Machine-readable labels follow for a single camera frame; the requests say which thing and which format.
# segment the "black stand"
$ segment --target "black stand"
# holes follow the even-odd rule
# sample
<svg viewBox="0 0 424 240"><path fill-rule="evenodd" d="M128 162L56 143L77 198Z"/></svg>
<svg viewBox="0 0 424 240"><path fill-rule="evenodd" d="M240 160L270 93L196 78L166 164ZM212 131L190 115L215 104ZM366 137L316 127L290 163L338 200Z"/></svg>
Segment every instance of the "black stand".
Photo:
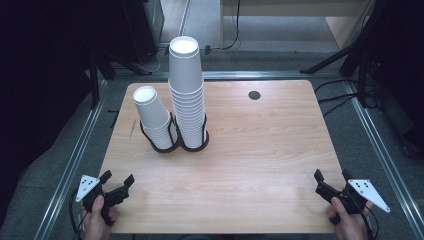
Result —
<svg viewBox="0 0 424 240"><path fill-rule="evenodd" d="M107 52L107 51L93 51L90 56L90 78L91 78L91 94L92 102L91 109L94 109L100 100L99 83L97 76L97 69L102 73L103 77L107 80L114 80L116 73L110 62L116 62L119 65L127 68L137 75L151 75L151 72L146 72L137 68L131 63L121 59L120 57Z"/></svg>
<svg viewBox="0 0 424 240"><path fill-rule="evenodd" d="M370 34L374 31L374 28L377 22L380 20L380 16L387 5L386 0L377 0L375 3L374 11L362 29L359 36L355 41L340 50L336 54L330 56L329 58L323 60L317 65L300 70L300 73L304 74L314 74L317 71L323 69L324 67L330 65L331 63L339 60L342 57L346 57L342 66L339 69L340 76L350 77L352 76L355 69L359 66L359 76L358 76L358 88L357 88L357 98L361 103L362 107L366 107L365 103L365 83L367 80L367 65L368 65L368 41L370 39Z"/></svg>

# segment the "short cup stack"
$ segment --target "short cup stack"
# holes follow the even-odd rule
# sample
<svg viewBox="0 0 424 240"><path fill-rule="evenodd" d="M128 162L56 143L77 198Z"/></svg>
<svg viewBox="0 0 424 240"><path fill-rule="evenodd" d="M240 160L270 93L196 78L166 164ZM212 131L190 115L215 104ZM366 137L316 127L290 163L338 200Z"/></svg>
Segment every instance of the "short cup stack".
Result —
<svg viewBox="0 0 424 240"><path fill-rule="evenodd" d="M178 140L178 133L172 114L165 108L156 90L150 86L138 88L134 103L141 117L140 127L158 152L172 151Z"/></svg>

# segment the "finger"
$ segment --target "finger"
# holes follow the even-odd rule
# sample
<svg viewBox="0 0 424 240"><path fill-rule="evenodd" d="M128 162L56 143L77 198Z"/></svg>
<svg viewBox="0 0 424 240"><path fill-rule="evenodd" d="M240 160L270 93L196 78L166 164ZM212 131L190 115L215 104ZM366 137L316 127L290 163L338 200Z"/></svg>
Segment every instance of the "finger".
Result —
<svg viewBox="0 0 424 240"><path fill-rule="evenodd" d="M100 211L102 210L104 205L104 198L102 195L96 197L93 203L93 207L91 208L91 213L100 215Z"/></svg>
<svg viewBox="0 0 424 240"><path fill-rule="evenodd" d="M349 214L346 212L346 208L343 206L342 202L340 202L340 199L333 197L331 199L331 204L334 206L334 209L337 211L342 220L349 219Z"/></svg>
<svg viewBox="0 0 424 240"><path fill-rule="evenodd" d="M330 205L329 208L327 208L327 216L328 218L333 218L337 215L336 209L333 207L333 205Z"/></svg>
<svg viewBox="0 0 424 240"><path fill-rule="evenodd" d="M364 214L365 214L365 216L369 216L369 214L370 214L370 210L371 210L371 208L374 206L374 204L372 203L372 202L370 202L370 201L367 201L367 203L365 204L365 208L364 208Z"/></svg>
<svg viewBox="0 0 424 240"><path fill-rule="evenodd" d="M116 219L118 218L118 212L116 211L116 209L115 208L110 208L109 209L109 217L110 217L110 219L112 220L112 221L116 221Z"/></svg>

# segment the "cup rim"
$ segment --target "cup rim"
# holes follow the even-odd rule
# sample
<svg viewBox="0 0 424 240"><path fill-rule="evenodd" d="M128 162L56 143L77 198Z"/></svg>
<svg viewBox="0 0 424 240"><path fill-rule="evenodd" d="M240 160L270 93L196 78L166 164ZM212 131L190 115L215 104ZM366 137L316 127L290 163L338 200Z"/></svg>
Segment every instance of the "cup rim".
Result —
<svg viewBox="0 0 424 240"><path fill-rule="evenodd" d="M168 119L166 120L166 122L164 123L164 124L162 124L160 127L157 127L157 128L151 128L151 127L147 127L146 125L144 125L144 123L143 123L143 119L141 119L141 125L143 126L143 128L146 128L146 129L148 129L148 130L159 130L159 129L161 129L161 128L165 128L165 127L167 127L168 126L168 124L169 124L169 122L171 121L171 116L170 116L170 114L169 114L169 111L168 110L166 110L167 112L168 112Z"/></svg>
<svg viewBox="0 0 424 240"><path fill-rule="evenodd" d="M136 100L135 95L136 95L137 92L144 90L144 89L153 90L153 92L154 92L153 97L150 98L148 101L139 102L139 101ZM157 93L156 89L152 86L141 86L141 87L137 88L133 93L133 100L134 100L134 103L137 104L137 105L148 105L148 104L152 103L157 97L158 97L158 93Z"/></svg>
<svg viewBox="0 0 424 240"><path fill-rule="evenodd" d="M178 51L175 51L173 49L173 45L176 42L181 41L181 40L193 42L195 44L195 49L193 51L191 51L191 52L188 52L188 53L180 53ZM178 36L178 37L175 37L174 39L172 39L171 42L169 43L169 52L173 56L175 56L177 58L191 58L191 57L195 56L199 52L199 43L197 42L196 39L194 39L192 37L189 37L189 36Z"/></svg>
<svg viewBox="0 0 424 240"><path fill-rule="evenodd" d="M198 91L200 91L200 89L201 89L201 88L203 88L203 85L204 85L204 82L205 82L205 80L204 80L204 79L203 79L203 77L202 77L202 81L201 81L201 83L202 83L202 84L200 85L200 87L199 87L199 88L197 88L196 90L191 91L191 92L185 92L185 93L183 93L183 92L180 92L180 91L175 90L175 88L171 86L171 82L172 82L172 81L170 81L170 79L171 79L171 78L168 78L168 86L169 86L169 89L170 89L171 91L173 91L174 93L181 94L181 95L192 95L192 94L196 94L196 93L198 93Z"/></svg>

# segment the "black cable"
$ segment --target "black cable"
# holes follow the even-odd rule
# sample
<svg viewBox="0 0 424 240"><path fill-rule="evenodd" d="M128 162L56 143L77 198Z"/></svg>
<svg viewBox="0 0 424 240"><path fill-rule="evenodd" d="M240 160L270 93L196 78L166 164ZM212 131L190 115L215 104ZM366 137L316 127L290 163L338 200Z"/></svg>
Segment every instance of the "black cable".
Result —
<svg viewBox="0 0 424 240"><path fill-rule="evenodd" d="M228 46L228 47L224 47L224 48L211 48L211 50L228 50L230 48L232 48L234 46L234 44L237 42L238 40L238 35L239 35L239 17L240 17L240 0L238 0L237 3L237 18L236 18L236 38L234 39L234 42Z"/></svg>
<svg viewBox="0 0 424 240"><path fill-rule="evenodd" d="M330 110L328 110L327 112L325 112L323 114L323 116L327 116L328 114L332 113L334 110L336 110L336 108L342 106L343 104L345 104L347 101L351 100L352 98L355 98L356 96L350 96L349 98L345 99L343 102L337 104L335 107L331 108Z"/></svg>
<svg viewBox="0 0 424 240"><path fill-rule="evenodd" d="M324 87L325 85L338 83L338 82L354 82L354 83L357 83L358 81L357 80L348 80L348 79L334 80L334 81L326 82L326 83L319 85L317 88L315 88L314 92L316 93L320 88Z"/></svg>
<svg viewBox="0 0 424 240"><path fill-rule="evenodd" d="M87 217L87 215L88 215L88 211L85 212L84 217L81 219L80 223L78 224L78 233L79 233L79 230L81 229L81 225L84 223L84 219L85 219L85 217Z"/></svg>
<svg viewBox="0 0 424 240"><path fill-rule="evenodd" d="M356 93L343 94L343 95L336 96L336 97L320 99L320 100L318 100L318 103L330 102L330 101L334 101L334 100L337 100L339 98L344 98L344 97L356 97L356 95L357 95Z"/></svg>
<svg viewBox="0 0 424 240"><path fill-rule="evenodd" d="M71 193L71 196L70 196L70 198L69 198L69 207L68 207L68 210L69 210L69 217L70 217L70 219L71 219L72 228L74 229L75 234L78 234L78 229L77 229L77 226L76 226L76 224L75 224L74 211L73 211L73 209L72 209L72 203L73 203L73 201L74 201L74 197L75 197L75 195L77 194L77 191L78 191L78 188L76 188L76 189L75 189L75 190Z"/></svg>
<svg viewBox="0 0 424 240"><path fill-rule="evenodd" d="M374 239L377 239L378 238L378 234L380 232L380 224L378 223L378 219L375 216L374 212L369 207L367 207L367 206L365 206L365 208L368 209L368 211L371 213L371 215L374 218L375 225L376 225L376 232L375 232L375 235L374 235Z"/></svg>

